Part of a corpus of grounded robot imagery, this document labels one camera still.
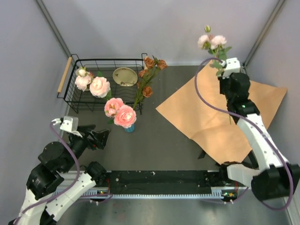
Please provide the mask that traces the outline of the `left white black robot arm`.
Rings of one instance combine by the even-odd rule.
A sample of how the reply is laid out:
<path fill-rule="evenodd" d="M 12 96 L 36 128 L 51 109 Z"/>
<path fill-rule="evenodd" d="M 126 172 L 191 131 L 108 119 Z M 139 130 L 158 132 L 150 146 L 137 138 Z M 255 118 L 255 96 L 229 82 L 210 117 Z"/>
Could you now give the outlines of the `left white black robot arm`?
<path fill-rule="evenodd" d="M 90 188 L 109 184 L 106 169 L 98 162 L 91 162 L 80 172 L 79 157 L 86 149 L 103 149 L 110 130 L 94 131 L 95 125 L 79 126 L 69 132 L 69 143 L 60 140 L 47 144 L 38 156 L 40 164 L 32 169 L 26 194 L 17 218 L 11 225 L 55 225 L 66 210 Z M 76 166 L 75 179 L 57 195 L 57 187 L 64 181 L 62 173 Z"/>

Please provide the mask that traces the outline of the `pink flower bunch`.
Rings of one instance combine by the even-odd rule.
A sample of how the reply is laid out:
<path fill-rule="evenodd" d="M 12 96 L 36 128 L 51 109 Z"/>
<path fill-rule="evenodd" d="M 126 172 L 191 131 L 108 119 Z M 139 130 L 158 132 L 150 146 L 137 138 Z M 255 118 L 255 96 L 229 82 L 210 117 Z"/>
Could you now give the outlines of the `pink flower bunch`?
<path fill-rule="evenodd" d="M 201 35 L 197 41 L 197 45 L 200 49 L 206 50 L 214 58 L 219 60 L 213 60 L 210 64 L 211 68 L 216 68 L 216 76 L 219 78 L 225 71 L 225 65 L 227 60 L 227 53 L 232 47 L 227 47 L 227 40 L 223 35 L 211 34 L 211 28 L 209 25 L 204 26 L 204 34 Z"/>

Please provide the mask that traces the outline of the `black gold-lettered ribbon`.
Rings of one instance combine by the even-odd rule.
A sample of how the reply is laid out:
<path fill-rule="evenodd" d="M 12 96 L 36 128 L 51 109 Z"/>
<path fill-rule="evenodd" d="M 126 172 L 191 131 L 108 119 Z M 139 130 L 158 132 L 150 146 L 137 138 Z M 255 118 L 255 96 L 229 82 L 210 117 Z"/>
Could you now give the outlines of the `black gold-lettered ribbon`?
<path fill-rule="evenodd" d="M 202 159 L 205 156 L 206 156 L 206 152 L 202 150 L 198 159 Z M 259 167 L 253 151 L 250 151 L 249 154 L 247 155 L 247 157 L 241 163 L 244 166 L 251 168 L 251 169 L 258 169 L 258 167 Z"/>

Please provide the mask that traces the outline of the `large pink peony stem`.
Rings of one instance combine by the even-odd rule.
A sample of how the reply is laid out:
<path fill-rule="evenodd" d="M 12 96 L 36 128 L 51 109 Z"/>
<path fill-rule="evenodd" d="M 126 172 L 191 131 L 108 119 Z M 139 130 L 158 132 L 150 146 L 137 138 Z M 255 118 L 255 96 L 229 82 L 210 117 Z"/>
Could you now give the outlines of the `large pink peony stem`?
<path fill-rule="evenodd" d="M 75 85 L 81 91 L 90 91 L 96 98 L 109 100 L 112 98 L 110 82 L 101 75 L 94 76 L 86 70 L 86 67 L 80 67 L 75 71 Z"/>

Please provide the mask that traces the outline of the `orange rose stem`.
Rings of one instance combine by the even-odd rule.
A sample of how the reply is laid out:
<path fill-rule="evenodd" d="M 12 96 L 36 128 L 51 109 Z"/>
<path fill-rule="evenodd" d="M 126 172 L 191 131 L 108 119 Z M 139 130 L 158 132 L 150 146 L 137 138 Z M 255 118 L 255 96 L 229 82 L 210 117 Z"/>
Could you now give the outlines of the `orange rose stem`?
<path fill-rule="evenodd" d="M 137 82 L 137 92 L 133 109 L 135 109 L 138 104 L 142 103 L 145 98 L 149 98 L 153 94 L 152 87 L 150 86 L 152 80 L 157 77 L 160 71 L 168 67 L 165 60 L 159 60 L 155 56 L 146 56 L 143 58 L 143 62 L 145 67 L 138 74 L 141 80 Z"/>

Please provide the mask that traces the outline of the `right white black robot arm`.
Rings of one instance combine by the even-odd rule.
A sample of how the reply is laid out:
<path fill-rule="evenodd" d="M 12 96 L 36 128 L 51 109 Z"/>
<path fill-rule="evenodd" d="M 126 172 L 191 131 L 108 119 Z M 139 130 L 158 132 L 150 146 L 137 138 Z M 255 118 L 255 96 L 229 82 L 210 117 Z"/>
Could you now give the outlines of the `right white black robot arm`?
<path fill-rule="evenodd" d="M 258 168 L 225 162 L 219 173 L 223 185 L 237 181 L 252 189 L 259 201 L 292 197 L 300 180 L 299 165 L 292 165 L 280 153 L 270 137 L 256 104 L 249 99 L 250 79 L 244 73 L 219 77 L 220 94 L 227 100 L 227 110 L 245 135 Z"/>

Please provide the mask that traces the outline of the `green orange wrapping paper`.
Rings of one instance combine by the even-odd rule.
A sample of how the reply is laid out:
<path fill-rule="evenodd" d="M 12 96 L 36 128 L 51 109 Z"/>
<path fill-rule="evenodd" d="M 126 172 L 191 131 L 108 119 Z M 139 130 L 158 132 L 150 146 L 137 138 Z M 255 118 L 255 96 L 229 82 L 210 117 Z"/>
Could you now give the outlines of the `green orange wrapping paper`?
<path fill-rule="evenodd" d="M 229 115 L 208 107 L 197 95 L 211 105 L 226 110 L 226 99 L 219 93 L 216 70 L 206 65 L 156 110 L 180 132 L 195 141 L 216 162 L 241 162 L 251 151 L 243 132 Z"/>

